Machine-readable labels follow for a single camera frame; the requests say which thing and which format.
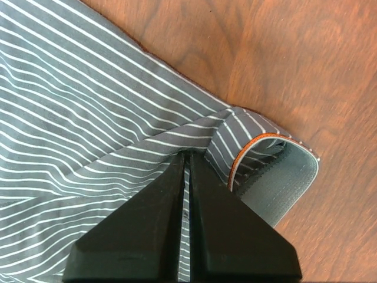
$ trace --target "orange piping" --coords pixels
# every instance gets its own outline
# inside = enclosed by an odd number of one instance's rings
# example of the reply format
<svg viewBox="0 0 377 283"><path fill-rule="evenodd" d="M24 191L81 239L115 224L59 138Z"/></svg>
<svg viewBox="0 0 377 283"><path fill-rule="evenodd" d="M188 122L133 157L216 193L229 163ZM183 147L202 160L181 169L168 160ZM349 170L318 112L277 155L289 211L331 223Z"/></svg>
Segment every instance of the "orange piping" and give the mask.
<svg viewBox="0 0 377 283"><path fill-rule="evenodd" d="M266 134L260 134L258 136L256 136L255 138L253 138L251 141L249 141L242 149L241 151L237 154L235 160L233 161L233 164L232 164L232 168L230 169L230 174L229 174L229 178L228 178L228 189L230 190L230 187L231 187L231 178L233 176L233 172L234 170L236 170L236 164L238 164L238 161L240 160L241 156L243 155L243 153L248 150L253 144L255 144L258 140L264 138L264 137L280 137L280 138L283 138L285 140L289 140L293 143L296 143L298 144L299 146L301 147L305 147L304 145L298 143L296 140L293 140L291 139L290 137L286 137L286 136L283 136L282 134L273 134L273 133L266 133Z"/></svg>

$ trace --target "gray and white striped fabric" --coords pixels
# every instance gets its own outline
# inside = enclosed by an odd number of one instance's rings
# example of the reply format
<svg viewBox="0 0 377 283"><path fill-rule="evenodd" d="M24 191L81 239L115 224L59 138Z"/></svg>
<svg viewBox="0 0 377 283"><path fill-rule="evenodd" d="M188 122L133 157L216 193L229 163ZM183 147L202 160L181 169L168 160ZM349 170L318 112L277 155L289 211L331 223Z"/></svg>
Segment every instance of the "gray and white striped fabric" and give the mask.
<svg viewBox="0 0 377 283"><path fill-rule="evenodd" d="M0 17L0 282L60 282L72 243L180 150L203 153L234 191L271 166L242 196L271 225L313 182L319 159L301 141L200 89L84 4L0 0Z"/></svg>

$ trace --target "cloth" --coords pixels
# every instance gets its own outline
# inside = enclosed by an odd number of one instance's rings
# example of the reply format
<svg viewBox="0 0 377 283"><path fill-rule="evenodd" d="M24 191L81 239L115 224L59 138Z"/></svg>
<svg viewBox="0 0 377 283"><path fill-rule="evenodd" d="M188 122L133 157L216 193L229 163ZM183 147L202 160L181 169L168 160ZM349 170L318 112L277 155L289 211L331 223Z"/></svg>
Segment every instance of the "cloth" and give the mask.
<svg viewBox="0 0 377 283"><path fill-rule="evenodd" d="M81 2L1 0L0 17L0 282L59 282L72 243L180 150L202 153L271 225L313 182L309 147L202 90Z"/></svg>

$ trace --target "wooden table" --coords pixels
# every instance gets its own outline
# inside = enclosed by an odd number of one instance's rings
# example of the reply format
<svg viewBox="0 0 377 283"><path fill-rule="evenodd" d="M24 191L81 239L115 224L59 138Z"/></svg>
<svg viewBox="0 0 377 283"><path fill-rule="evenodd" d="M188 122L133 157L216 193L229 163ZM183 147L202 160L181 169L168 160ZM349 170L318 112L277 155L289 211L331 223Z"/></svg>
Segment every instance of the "wooden table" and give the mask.
<svg viewBox="0 0 377 283"><path fill-rule="evenodd" d="M277 230L305 281L377 280L377 2L84 0L145 49L322 158Z"/></svg>

